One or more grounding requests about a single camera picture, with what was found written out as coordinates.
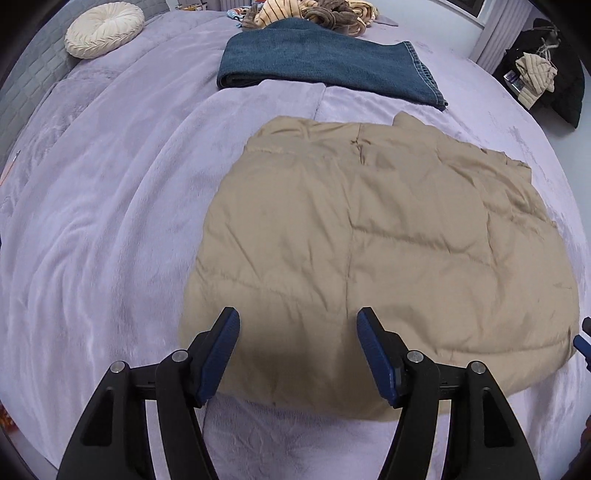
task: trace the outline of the black jacket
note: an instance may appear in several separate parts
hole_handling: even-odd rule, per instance
[[[534,21],[535,27],[548,27],[552,23],[543,18]],[[505,87],[503,75],[510,70],[518,72],[515,62],[524,53],[535,53],[542,46],[542,39],[548,39],[547,30],[526,30],[519,34],[513,46],[506,51],[501,64],[493,76]],[[559,33],[560,46],[551,51],[552,63],[558,69],[554,78],[554,92],[544,92],[538,103],[553,108],[573,127],[579,126],[583,96],[585,93],[585,77],[583,66],[577,53]]]

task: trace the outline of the window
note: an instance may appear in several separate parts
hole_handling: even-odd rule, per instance
[[[482,7],[485,3],[485,0],[447,0],[451,4],[461,8],[465,12],[469,13],[471,16],[478,18],[480,12],[482,11]]]

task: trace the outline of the blue gripper pad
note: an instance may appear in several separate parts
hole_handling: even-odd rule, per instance
[[[222,381],[222,375],[230,360],[238,334],[240,333],[240,316],[234,310],[228,317],[225,325],[216,338],[212,350],[203,363],[201,370],[201,384],[196,398],[202,405],[212,398]]]
[[[587,363],[591,362],[591,345],[589,345],[583,337],[580,335],[575,336],[573,346],[583,354]]]
[[[382,398],[393,406],[398,399],[394,369],[363,310],[357,314],[357,337]]]

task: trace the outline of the folded jacket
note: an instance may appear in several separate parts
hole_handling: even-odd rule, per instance
[[[403,98],[441,111],[447,102],[408,41],[396,45],[351,38],[301,18],[232,37],[222,56],[220,88],[265,79],[338,85]]]

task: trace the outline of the window sill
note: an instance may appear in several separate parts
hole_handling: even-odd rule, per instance
[[[462,15],[464,15],[464,17],[466,17],[468,20],[470,20],[472,23],[481,26],[482,28],[484,28],[485,23],[482,20],[479,20],[478,18],[476,18],[474,15],[470,15],[468,12],[466,12],[465,10],[461,9],[459,6],[448,2],[447,0],[434,0],[440,4],[445,5],[448,8],[451,8],[452,10],[455,10],[456,12],[461,13]]]

